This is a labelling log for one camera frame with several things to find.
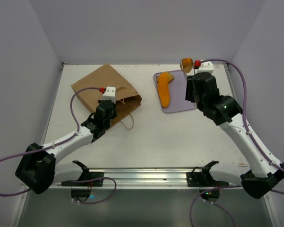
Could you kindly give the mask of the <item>aluminium mounting rail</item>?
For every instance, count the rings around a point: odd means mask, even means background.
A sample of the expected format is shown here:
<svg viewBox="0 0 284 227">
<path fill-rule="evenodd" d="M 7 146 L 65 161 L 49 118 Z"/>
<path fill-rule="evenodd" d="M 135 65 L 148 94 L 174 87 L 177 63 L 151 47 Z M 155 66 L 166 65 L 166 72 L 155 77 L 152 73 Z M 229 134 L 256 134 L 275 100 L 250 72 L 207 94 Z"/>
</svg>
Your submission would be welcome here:
<svg viewBox="0 0 284 227">
<path fill-rule="evenodd" d="M 67 187 L 85 187 L 89 179 L 92 187 L 119 189 L 167 189 L 186 187 L 220 187 L 240 185 L 240 176 L 249 170 L 247 166 L 211 167 L 206 173 L 201 167 L 192 168 L 108 168 L 82 170 L 73 164 L 58 166 L 53 184 Z"/>
</svg>

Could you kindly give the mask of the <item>long orange bread loaf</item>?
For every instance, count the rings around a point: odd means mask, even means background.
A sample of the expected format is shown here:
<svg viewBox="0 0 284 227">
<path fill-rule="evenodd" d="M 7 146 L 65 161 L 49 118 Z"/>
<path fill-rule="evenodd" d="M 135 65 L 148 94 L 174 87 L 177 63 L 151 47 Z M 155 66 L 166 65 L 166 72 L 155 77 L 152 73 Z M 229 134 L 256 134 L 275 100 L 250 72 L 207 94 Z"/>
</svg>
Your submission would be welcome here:
<svg viewBox="0 0 284 227">
<path fill-rule="evenodd" d="M 163 108 L 168 107 L 170 102 L 170 94 L 169 94 L 169 74 L 167 72 L 163 72 L 159 76 L 158 94 L 161 106 Z"/>
</svg>

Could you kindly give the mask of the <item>toast slice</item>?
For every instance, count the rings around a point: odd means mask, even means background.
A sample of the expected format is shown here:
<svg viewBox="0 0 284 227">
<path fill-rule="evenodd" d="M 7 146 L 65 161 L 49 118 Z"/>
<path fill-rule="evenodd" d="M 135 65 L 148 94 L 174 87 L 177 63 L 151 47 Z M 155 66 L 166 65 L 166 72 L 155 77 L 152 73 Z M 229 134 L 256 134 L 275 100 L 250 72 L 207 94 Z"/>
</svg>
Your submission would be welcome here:
<svg viewBox="0 0 284 227">
<path fill-rule="evenodd" d="M 168 75 L 168 83 L 171 83 L 174 80 L 174 75 L 170 72 L 167 72 Z"/>
</svg>

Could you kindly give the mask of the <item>lilac plastic tray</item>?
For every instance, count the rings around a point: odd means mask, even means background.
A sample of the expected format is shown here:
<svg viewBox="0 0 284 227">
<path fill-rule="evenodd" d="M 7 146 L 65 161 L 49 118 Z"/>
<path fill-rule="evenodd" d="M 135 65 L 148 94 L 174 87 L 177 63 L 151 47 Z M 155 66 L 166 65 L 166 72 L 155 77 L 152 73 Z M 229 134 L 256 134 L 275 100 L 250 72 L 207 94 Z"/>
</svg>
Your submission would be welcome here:
<svg viewBox="0 0 284 227">
<path fill-rule="evenodd" d="M 170 73 L 174 79 L 169 84 L 170 103 L 166 108 L 161 107 L 166 114 L 190 111 L 195 109 L 195 104 L 185 100 L 186 79 L 181 70 L 172 70 Z"/>
</svg>

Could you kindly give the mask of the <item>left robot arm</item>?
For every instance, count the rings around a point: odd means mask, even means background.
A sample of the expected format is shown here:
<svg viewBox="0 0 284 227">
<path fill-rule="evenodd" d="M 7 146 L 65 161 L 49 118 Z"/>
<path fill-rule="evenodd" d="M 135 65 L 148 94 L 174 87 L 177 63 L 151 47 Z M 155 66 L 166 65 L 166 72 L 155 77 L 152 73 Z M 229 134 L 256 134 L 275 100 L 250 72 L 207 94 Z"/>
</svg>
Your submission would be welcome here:
<svg viewBox="0 0 284 227">
<path fill-rule="evenodd" d="M 15 176 L 36 194 L 45 192 L 55 183 L 65 183 L 67 186 L 85 185 L 92 175 L 84 164 L 72 161 L 60 165 L 59 162 L 102 137 L 115 117 L 115 103 L 110 100 L 100 101 L 96 111 L 81 124 L 79 131 L 49 144 L 49 148 L 45 144 L 29 145 Z"/>
</svg>

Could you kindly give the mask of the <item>brown paper bag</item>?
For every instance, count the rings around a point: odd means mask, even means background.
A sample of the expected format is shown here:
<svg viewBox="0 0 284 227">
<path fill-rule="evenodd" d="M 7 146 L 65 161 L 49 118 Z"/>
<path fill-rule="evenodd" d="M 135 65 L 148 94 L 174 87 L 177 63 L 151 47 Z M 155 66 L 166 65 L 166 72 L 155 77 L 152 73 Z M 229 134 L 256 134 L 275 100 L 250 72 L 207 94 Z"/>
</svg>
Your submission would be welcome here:
<svg viewBox="0 0 284 227">
<path fill-rule="evenodd" d="M 117 117 L 111 121 L 112 127 L 141 106 L 142 97 L 137 90 L 109 64 L 102 65 L 71 85 L 74 92 L 87 87 L 116 88 Z"/>
</svg>

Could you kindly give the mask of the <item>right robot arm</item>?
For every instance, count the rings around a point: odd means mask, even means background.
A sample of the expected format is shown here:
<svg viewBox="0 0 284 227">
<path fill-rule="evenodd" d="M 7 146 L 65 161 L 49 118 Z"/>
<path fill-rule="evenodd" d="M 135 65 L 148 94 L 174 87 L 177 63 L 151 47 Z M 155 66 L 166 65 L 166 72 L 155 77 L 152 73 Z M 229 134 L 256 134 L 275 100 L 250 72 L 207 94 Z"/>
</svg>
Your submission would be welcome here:
<svg viewBox="0 0 284 227">
<path fill-rule="evenodd" d="M 247 161 L 237 167 L 211 161 L 187 173 L 188 186 L 241 186 L 255 199 L 260 199 L 284 179 L 284 162 L 276 158 L 251 132 L 243 120 L 243 110 L 231 96 L 220 95 L 216 78 L 209 72 L 200 72 L 186 78 L 185 99 L 194 102 L 205 117 L 219 126 L 234 142 Z"/>
</svg>

